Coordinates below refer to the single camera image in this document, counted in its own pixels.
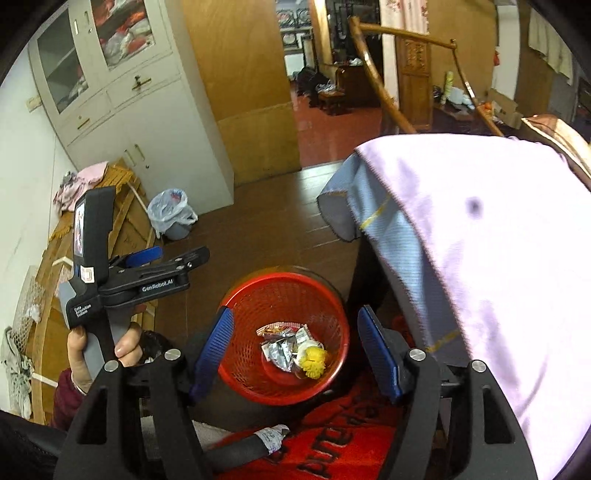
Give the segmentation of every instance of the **picture frame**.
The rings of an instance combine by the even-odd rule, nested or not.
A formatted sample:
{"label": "picture frame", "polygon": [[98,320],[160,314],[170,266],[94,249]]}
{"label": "picture frame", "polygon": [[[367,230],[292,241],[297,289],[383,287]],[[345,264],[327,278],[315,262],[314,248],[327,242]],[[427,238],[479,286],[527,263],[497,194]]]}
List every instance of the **picture frame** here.
{"label": "picture frame", "polygon": [[300,48],[300,45],[297,41],[296,32],[282,32],[281,33],[281,41],[283,42],[283,49],[284,50],[294,50]]}
{"label": "picture frame", "polygon": [[311,27],[312,26],[312,18],[310,17],[310,9],[309,8],[299,8],[296,11],[295,21],[296,21],[298,28]]}
{"label": "picture frame", "polygon": [[293,10],[277,10],[279,28],[294,28],[296,26],[295,14]]}

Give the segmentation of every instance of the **finger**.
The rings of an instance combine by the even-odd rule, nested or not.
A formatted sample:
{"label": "finger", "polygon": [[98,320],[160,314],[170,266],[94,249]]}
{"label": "finger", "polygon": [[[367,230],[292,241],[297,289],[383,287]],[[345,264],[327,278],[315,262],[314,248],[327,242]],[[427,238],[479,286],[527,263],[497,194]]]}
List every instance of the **finger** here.
{"label": "finger", "polygon": [[88,338],[86,336],[86,330],[84,330],[84,327],[78,326],[70,331],[67,341],[70,366],[72,365],[72,360],[75,362],[84,362],[84,355],[82,352],[84,351],[87,341]]}
{"label": "finger", "polygon": [[92,379],[88,366],[84,360],[84,348],[86,346],[88,337],[83,327],[79,326],[73,329],[68,334],[67,353],[70,368],[72,369],[72,378],[80,388],[88,391]]}
{"label": "finger", "polygon": [[131,322],[129,330],[125,332],[120,338],[117,345],[115,345],[115,355],[117,358],[122,358],[128,353],[134,351],[139,345],[139,338],[142,336],[142,328],[135,322]]}
{"label": "finger", "polygon": [[124,367],[132,367],[132,366],[138,364],[139,359],[142,358],[142,355],[143,355],[143,351],[142,351],[141,347],[138,345],[137,347],[134,348],[133,351],[131,351],[127,355],[124,355],[123,357],[119,358],[119,361],[121,362],[121,364]]}

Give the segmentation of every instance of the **lavender cloth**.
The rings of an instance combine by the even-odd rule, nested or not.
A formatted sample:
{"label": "lavender cloth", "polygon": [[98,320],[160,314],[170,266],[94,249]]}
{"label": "lavender cloth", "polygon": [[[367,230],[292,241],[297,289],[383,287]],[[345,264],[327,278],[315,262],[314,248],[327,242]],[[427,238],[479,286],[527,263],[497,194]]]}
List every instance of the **lavender cloth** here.
{"label": "lavender cloth", "polygon": [[591,425],[591,196],[550,147],[450,134],[357,152],[441,278],[471,358],[503,389],[540,480]]}

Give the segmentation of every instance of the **stool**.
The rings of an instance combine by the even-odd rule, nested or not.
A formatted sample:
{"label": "stool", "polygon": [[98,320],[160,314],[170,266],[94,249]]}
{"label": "stool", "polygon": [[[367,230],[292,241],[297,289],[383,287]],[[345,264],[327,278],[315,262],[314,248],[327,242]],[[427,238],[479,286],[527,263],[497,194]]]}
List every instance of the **stool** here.
{"label": "stool", "polygon": [[328,92],[319,92],[318,101],[320,109],[326,107],[326,113],[329,115],[341,115],[346,109],[343,105],[345,93],[339,90],[330,90]]}

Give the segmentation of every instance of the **red wastebasket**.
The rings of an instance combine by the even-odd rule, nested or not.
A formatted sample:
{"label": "red wastebasket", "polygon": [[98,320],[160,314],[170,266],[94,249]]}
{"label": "red wastebasket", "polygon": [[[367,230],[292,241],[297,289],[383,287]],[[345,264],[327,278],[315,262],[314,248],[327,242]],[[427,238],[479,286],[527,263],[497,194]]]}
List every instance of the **red wastebasket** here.
{"label": "red wastebasket", "polygon": [[[284,406],[308,400],[336,378],[349,350],[349,324],[339,296],[315,278],[293,272],[264,273],[222,300],[234,313],[234,334],[219,374],[243,397]],[[307,324],[328,352],[319,380],[299,379],[267,362],[256,330],[274,322]]]}

